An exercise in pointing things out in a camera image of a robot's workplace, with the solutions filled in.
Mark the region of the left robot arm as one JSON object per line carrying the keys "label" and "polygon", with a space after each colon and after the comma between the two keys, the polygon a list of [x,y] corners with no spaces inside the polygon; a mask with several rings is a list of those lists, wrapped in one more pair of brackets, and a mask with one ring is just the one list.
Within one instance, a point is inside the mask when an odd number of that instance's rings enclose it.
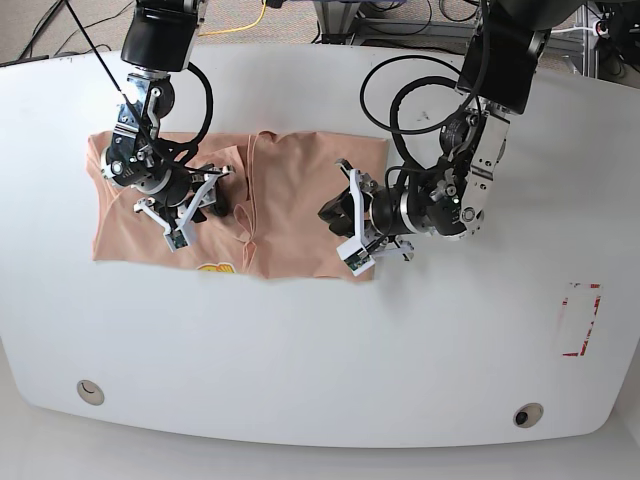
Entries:
{"label": "left robot arm", "polygon": [[[348,191],[318,212],[332,233],[351,238],[363,219],[367,251],[382,248],[400,235],[437,233],[453,239],[478,229],[506,146],[509,115],[524,112],[539,58],[554,27],[574,13],[576,1],[483,1],[480,23],[471,38],[457,78],[426,76],[402,87],[392,100],[389,121],[374,125],[391,133],[402,164],[395,181],[385,180],[365,192],[357,207]],[[444,86],[466,93],[463,103],[444,120],[416,129],[438,132],[442,154],[435,165],[422,166],[409,152],[411,130],[399,125],[400,107],[414,91]]]}

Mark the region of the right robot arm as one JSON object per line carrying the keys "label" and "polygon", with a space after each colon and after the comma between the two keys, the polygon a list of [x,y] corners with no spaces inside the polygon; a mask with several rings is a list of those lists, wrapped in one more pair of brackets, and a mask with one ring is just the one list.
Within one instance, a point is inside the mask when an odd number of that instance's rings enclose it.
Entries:
{"label": "right robot arm", "polygon": [[[204,22],[205,1],[137,1],[121,59],[135,70],[127,76],[110,144],[100,155],[100,172],[117,187],[133,187],[151,199],[151,209],[171,226],[188,206],[205,176],[216,169],[190,167],[209,131],[214,97],[205,74],[190,56]],[[205,91],[205,117],[193,139],[160,136],[160,121],[172,110],[171,75],[195,75]]]}

